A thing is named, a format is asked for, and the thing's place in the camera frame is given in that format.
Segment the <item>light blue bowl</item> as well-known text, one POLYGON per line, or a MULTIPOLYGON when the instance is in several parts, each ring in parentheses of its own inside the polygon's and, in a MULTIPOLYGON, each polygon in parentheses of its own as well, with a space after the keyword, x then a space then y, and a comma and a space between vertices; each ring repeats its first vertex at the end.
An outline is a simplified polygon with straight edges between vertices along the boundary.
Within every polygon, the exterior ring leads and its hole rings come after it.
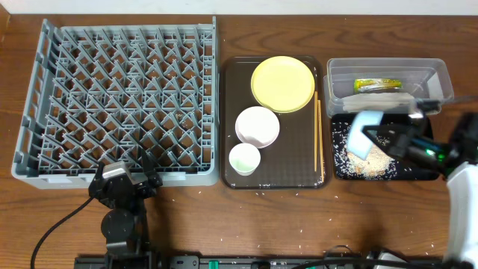
POLYGON ((347 150, 361 160, 365 160, 371 151, 373 141, 362 131, 364 126, 378 126, 383 118, 383 111, 361 111, 357 113, 350 126, 347 138, 347 150))

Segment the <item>small white cup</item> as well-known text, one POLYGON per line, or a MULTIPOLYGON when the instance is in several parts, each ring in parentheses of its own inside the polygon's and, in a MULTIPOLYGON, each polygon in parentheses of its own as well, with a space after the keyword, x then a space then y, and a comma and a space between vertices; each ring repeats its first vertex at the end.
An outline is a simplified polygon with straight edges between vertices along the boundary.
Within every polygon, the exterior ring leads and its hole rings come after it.
POLYGON ((261 162, 261 153, 250 143, 239 143, 229 153, 231 167, 241 176, 250 176, 261 162))

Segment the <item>white pink shallow bowl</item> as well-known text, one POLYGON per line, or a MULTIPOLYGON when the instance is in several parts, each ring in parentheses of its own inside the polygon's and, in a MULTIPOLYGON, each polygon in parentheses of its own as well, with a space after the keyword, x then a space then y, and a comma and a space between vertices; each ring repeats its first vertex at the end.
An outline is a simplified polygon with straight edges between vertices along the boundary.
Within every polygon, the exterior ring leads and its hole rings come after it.
POLYGON ((242 143, 250 143, 262 149, 271 145, 279 136, 279 118, 265 107, 249 107, 238 115, 235 133, 242 143))

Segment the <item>yellow round plate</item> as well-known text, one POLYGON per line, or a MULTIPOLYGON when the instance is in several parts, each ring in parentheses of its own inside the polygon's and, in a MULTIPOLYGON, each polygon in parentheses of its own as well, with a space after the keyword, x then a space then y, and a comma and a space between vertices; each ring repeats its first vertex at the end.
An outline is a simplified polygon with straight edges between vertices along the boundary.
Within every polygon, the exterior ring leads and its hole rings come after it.
POLYGON ((251 91, 256 101, 277 113, 292 113, 305 107, 315 92, 314 75, 300 60, 275 56, 253 71, 251 91))

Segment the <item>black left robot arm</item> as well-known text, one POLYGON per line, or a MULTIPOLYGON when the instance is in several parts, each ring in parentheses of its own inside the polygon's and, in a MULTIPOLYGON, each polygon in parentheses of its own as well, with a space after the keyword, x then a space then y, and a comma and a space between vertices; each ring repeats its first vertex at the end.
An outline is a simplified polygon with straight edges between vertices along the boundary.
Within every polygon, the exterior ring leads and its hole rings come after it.
POLYGON ((110 211, 101 222, 108 268, 159 268, 161 255, 152 249, 145 200, 163 185, 144 149, 140 160, 146 179, 133 178, 125 162, 100 164, 88 188, 89 196, 110 211))

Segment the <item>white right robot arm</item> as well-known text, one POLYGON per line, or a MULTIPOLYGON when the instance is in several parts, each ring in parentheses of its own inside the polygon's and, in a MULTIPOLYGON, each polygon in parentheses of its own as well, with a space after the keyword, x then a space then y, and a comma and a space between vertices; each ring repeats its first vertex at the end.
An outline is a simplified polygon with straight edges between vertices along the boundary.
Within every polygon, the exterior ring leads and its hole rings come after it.
POLYGON ((445 268, 477 267, 477 114, 463 114, 446 143, 423 136, 423 112, 407 124, 383 125, 383 113, 362 111, 353 121, 355 134, 386 155, 440 173, 450 195, 450 227, 445 268))

